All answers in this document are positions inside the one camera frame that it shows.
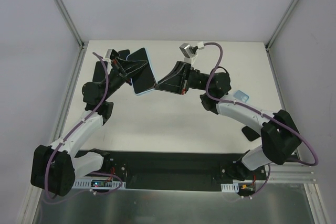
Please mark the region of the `black smartphone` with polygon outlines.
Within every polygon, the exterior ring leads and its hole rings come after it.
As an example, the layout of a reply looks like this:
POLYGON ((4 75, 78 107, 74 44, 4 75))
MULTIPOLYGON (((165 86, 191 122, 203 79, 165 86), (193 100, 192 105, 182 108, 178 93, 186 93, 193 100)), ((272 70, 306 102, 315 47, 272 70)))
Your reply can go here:
POLYGON ((105 70, 104 66, 101 61, 97 61, 95 68, 94 68, 94 73, 92 77, 92 82, 101 82, 105 79, 105 70))
POLYGON ((121 59, 126 60, 127 56, 130 54, 130 50, 129 49, 120 50, 118 51, 118 54, 121 59))

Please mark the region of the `light blue cased phone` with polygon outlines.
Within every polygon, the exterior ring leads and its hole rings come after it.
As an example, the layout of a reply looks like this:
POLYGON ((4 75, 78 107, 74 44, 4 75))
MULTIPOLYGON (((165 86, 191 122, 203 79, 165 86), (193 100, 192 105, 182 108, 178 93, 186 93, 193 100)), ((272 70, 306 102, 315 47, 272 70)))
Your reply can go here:
POLYGON ((139 50, 128 55, 126 60, 147 62, 147 65, 142 68, 139 73, 131 78, 135 95, 142 95, 154 90, 156 86, 156 78, 152 70, 152 65, 147 50, 145 48, 140 48, 139 50))

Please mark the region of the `light blue phone case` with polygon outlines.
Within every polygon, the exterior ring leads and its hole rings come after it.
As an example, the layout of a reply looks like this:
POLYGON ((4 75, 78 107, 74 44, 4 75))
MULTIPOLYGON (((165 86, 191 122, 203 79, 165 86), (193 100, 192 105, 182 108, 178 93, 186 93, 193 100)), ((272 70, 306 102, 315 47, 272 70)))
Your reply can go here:
POLYGON ((246 93, 242 92, 241 90, 237 90, 235 93, 234 93, 234 98, 239 100, 239 101, 242 101, 242 102, 247 102, 249 100, 249 95, 247 95, 246 93))

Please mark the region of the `black cased phone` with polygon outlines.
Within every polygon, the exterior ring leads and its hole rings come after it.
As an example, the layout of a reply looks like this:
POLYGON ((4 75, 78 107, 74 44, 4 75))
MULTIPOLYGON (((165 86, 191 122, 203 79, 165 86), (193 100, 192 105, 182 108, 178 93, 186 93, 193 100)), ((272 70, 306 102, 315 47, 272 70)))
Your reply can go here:
POLYGON ((246 137, 246 139, 250 142, 253 142, 256 139, 260 138, 260 134, 258 134, 256 131, 254 131, 248 126, 243 127, 241 131, 246 137))

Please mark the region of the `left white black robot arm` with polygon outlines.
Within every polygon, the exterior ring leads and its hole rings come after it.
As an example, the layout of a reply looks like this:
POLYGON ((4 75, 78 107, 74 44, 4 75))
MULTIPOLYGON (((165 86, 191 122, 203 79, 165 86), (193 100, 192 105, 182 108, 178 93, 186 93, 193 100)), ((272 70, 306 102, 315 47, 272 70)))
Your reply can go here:
POLYGON ((111 155, 96 148, 77 157, 78 151, 92 134, 111 117, 114 104, 109 98, 123 84, 140 73, 149 63, 146 60, 128 61, 120 57, 109 60, 112 69, 107 70, 102 57, 105 78, 99 82, 87 82, 82 87, 85 110, 80 119, 65 135, 48 146, 38 146, 33 155, 30 183, 46 192, 65 196, 76 179, 93 172, 112 177, 111 155))

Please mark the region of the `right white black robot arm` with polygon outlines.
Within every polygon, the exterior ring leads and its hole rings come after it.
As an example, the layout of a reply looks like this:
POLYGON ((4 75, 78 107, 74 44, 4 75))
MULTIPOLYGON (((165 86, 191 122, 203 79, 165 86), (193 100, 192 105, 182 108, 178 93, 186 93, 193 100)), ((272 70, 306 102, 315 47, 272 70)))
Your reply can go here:
POLYGON ((301 144, 296 136, 298 129, 288 112, 261 112, 235 100, 229 94, 230 76, 226 70, 211 77, 189 63, 178 61, 173 70, 156 84, 155 89, 180 95, 189 89, 204 90, 200 99, 205 110, 234 119, 244 125, 242 132, 245 135, 254 133, 261 138, 260 146, 248 150, 236 162, 224 167, 226 175, 232 179, 243 181, 264 165, 284 164, 301 144))

